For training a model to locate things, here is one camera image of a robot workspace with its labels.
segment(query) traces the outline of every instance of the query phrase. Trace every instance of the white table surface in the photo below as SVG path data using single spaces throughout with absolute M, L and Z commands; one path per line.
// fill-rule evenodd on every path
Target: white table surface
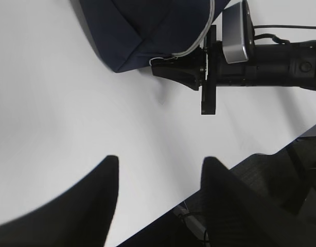
M 253 22 L 316 25 L 316 0 L 251 0 Z M 292 42 L 312 30 L 269 30 Z M 56 198 L 106 155 L 120 191 L 106 246 L 116 246 L 199 189 L 201 163 L 229 168 L 273 154 L 316 124 L 316 92 L 218 88 L 201 94 L 115 74 L 96 57 L 68 0 L 0 0 L 0 224 Z

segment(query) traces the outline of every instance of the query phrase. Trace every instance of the black plastic piece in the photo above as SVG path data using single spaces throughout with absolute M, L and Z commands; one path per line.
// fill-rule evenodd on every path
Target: black plastic piece
M 205 60 L 206 54 L 200 48 L 182 58 L 154 59 L 151 62 L 152 74 L 198 91 L 205 80 Z
M 212 46 L 216 43 L 216 26 L 213 25 L 206 37 L 206 51 L 208 56 L 208 75 L 202 86 L 201 114 L 215 115 L 216 112 L 216 83 L 217 83 L 217 64 L 216 50 Z

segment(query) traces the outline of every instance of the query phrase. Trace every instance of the cable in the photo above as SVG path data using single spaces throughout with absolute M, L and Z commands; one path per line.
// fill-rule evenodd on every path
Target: cable
M 291 42 L 289 40 L 282 40 L 280 38 L 278 38 L 276 35 L 271 34 L 271 33 L 264 33 L 264 34 L 260 34 L 254 37 L 254 40 L 261 40 L 261 39 L 272 39 L 273 42 L 277 43 L 277 44 L 283 44 L 283 45 L 288 45 Z
M 204 232 L 204 246 L 206 247 L 206 244 L 209 243 L 209 241 L 206 241 L 206 236 L 207 236 L 207 229 Z
M 315 26 L 293 26 L 293 25 L 259 25 L 254 26 L 256 28 L 296 28 L 296 29 L 315 29 Z

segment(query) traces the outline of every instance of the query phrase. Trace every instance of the grey zipper trim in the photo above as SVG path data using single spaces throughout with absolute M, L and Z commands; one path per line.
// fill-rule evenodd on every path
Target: grey zipper trim
M 180 53 L 173 53 L 172 55 L 176 58 L 184 57 L 189 55 L 191 52 L 193 52 L 203 41 L 206 34 L 208 33 L 210 26 L 212 25 L 213 19 L 214 19 L 214 12 L 215 12 L 215 0 L 210 0 L 210 13 L 209 18 L 206 23 L 206 26 L 204 27 L 204 30 L 200 33 L 199 37 L 196 39 L 196 41 L 192 44 L 191 47 L 189 47 L 188 50 L 180 52 Z

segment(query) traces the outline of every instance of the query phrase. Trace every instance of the navy blue bag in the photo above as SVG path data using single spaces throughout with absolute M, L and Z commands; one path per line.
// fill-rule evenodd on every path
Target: navy blue bag
M 230 0 L 80 0 L 96 48 L 114 71 L 183 57 L 204 39 Z

